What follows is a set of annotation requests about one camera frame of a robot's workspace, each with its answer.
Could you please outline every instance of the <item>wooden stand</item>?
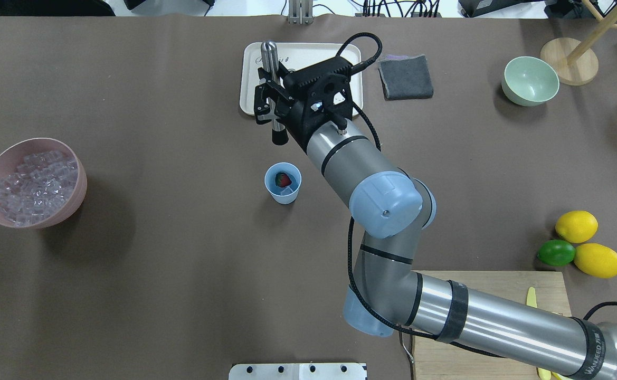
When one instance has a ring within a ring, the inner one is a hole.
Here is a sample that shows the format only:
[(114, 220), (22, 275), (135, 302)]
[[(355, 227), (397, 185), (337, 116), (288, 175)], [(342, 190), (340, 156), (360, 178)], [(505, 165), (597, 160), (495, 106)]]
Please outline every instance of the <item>wooden stand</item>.
[(615, 22), (617, 5), (599, 22), (585, 41), (554, 39), (543, 46), (540, 58), (555, 69), (560, 82), (571, 86), (586, 84), (594, 79), (600, 67), (597, 55), (590, 47), (614, 26)]

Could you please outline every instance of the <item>lime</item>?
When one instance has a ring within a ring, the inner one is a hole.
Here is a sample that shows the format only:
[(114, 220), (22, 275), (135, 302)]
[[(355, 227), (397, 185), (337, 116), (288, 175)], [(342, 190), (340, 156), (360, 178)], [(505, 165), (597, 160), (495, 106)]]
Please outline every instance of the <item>lime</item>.
[(550, 240), (538, 250), (538, 259), (547, 265), (561, 267), (573, 261), (576, 256), (576, 248), (568, 241)]
[(601, 244), (579, 245), (573, 263), (578, 269), (594, 277), (609, 279), (617, 275), (617, 253)]
[(599, 224), (593, 214), (587, 211), (569, 211), (559, 217), (555, 231), (569, 243), (583, 243), (597, 233)]

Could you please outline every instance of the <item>metal bracket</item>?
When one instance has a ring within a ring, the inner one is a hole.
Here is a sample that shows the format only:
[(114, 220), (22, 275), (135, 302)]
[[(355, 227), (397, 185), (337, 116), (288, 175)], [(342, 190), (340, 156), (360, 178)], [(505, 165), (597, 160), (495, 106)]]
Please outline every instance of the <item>metal bracket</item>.
[(229, 380), (367, 380), (363, 363), (277, 363), (234, 365)]
[(290, 24), (313, 24), (313, 0), (289, 0), (287, 22)]

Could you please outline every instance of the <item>strawberry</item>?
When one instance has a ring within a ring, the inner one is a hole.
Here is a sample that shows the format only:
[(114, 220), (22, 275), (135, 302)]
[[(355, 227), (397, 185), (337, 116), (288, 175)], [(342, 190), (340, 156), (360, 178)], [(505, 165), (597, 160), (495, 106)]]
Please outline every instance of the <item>strawberry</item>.
[(277, 173), (275, 175), (275, 185), (277, 187), (287, 187), (291, 185), (292, 180), (289, 179), (289, 176), (286, 173)]

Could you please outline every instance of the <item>robotic arm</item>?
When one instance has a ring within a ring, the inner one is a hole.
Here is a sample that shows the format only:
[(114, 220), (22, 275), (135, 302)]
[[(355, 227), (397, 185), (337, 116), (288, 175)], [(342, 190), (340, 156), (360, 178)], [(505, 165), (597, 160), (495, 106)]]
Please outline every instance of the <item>robotic arm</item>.
[[(373, 38), (378, 51), (352, 65), (339, 54), (360, 36)], [(287, 142), (288, 130), (366, 230), (356, 265), (349, 267), (344, 317), (351, 326), (378, 336), (405, 330), (570, 378), (617, 379), (617, 324), (562, 317), (412, 272), (420, 233), (434, 218), (433, 194), (391, 164), (351, 121), (355, 108), (369, 125), (349, 82), (381, 53), (376, 36), (356, 34), (336, 57), (296, 72), (274, 58), (274, 49), (271, 41), (262, 44), (266, 70), (259, 69), (255, 89), (257, 123), (274, 122), (278, 145)], [(378, 147), (375, 132), (374, 141)]]

